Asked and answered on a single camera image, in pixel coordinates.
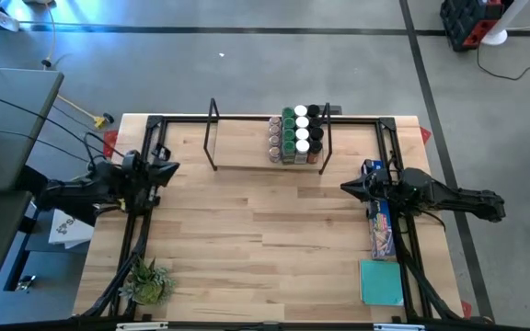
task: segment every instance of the teal book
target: teal book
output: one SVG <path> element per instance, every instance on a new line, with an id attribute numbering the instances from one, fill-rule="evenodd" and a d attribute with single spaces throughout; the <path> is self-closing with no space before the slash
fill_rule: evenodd
<path id="1" fill-rule="evenodd" d="M 361 298 L 371 305 L 404 305 L 400 265 L 397 262 L 360 262 Z"/>

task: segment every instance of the blue box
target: blue box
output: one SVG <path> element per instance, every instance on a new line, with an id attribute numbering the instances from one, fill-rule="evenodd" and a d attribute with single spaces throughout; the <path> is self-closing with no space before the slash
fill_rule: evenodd
<path id="1" fill-rule="evenodd" d="M 373 160 L 371 164 L 364 162 L 361 170 L 367 175 L 383 166 L 382 161 Z M 369 235 L 372 239 L 372 259 L 396 261 L 396 248 L 387 202 L 370 200 L 367 202 L 367 211 Z"/>

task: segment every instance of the green plant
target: green plant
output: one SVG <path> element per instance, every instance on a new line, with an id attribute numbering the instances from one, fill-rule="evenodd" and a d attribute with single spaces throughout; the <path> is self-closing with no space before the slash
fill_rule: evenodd
<path id="1" fill-rule="evenodd" d="M 120 296 L 148 305 L 162 304 L 173 293 L 175 281 L 167 276 L 166 268 L 155 268 L 155 259 L 147 267 L 144 260 L 138 258 L 130 271 L 124 286 L 118 289 Z"/>

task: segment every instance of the wooden table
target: wooden table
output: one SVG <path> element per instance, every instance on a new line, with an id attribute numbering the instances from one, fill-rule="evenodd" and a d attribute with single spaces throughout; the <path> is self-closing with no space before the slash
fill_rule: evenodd
<path id="1" fill-rule="evenodd" d="M 140 150 L 146 118 L 122 117 L 118 150 Z M 428 173 L 418 119 L 396 117 L 396 123 L 404 165 Z M 364 205 L 339 188 L 359 176 L 363 159 L 379 158 L 371 126 L 333 125 L 333 155 L 322 176 L 222 166 L 214 172 L 202 150 L 204 134 L 205 124 L 168 124 L 167 147 L 181 167 L 153 211 L 146 257 L 168 267 L 178 287 L 167 304 L 138 306 L 138 314 L 203 322 L 389 322 L 404 316 L 400 307 L 361 302 L 358 261 L 370 259 L 369 224 Z M 75 314 L 89 308 L 114 276 L 125 222 L 120 213 L 98 219 Z M 443 227 L 425 217 L 416 224 L 429 281 L 462 314 Z M 411 289 L 420 312 L 415 282 Z"/>

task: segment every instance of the gray concrete floor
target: gray concrete floor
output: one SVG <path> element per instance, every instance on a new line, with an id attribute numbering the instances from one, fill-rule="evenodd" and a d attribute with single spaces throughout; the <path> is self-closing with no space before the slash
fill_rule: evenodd
<path id="1" fill-rule="evenodd" d="M 441 29 L 440 3 L 409 0 L 416 29 Z M 25 21 L 49 20 L 41 6 L 19 0 L 4 6 Z M 149 0 L 144 6 L 73 0 L 58 1 L 52 12 L 60 23 L 133 27 L 404 28 L 398 0 Z M 530 26 L 530 3 L 515 25 Z M 0 66 L 40 69 L 51 42 L 50 32 L 0 31 Z M 502 81 L 477 68 L 474 51 L 453 53 L 443 37 L 419 37 L 419 43 L 458 184 L 495 190 L 507 201 L 502 223 L 468 216 L 494 315 L 500 324 L 530 326 L 530 73 L 519 82 Z M 530 65 L 530 37 L 484 47 L 481 58 L 497 73 L 518 74 Z M 204 113 L 215 97 L 223 113 L 275 113 L 302 100 L 328 101 L 345 114 L 416 115 L 431 129 L 406 36 L 59 32 L 53 61 L 65 74 L 63 96 L 111 113 L 118 123 L 128 112 Z M 82 131 L 56 110 L 51 117 Z M 85 155 L 52 126 L 40 138 Z M 29 163 L 49 177 L 83 172 L 79 161 L 52 153 L 37 145 Z M 443 180 L 433 139 L 427 153 L 433 175 Z M 462 299 L 476 310 L 455 220 L 447 212 L 444 220 Z M 55 281 L 30 294 L 0 292 L 0 317 L 8 316 L 0 323 L 71 313 L 78 276 L 66 275 L 78 275 L 83 260 L 31 259 L 35 273 Z M 18 310 L 21 300 L 30 314 Z"/>

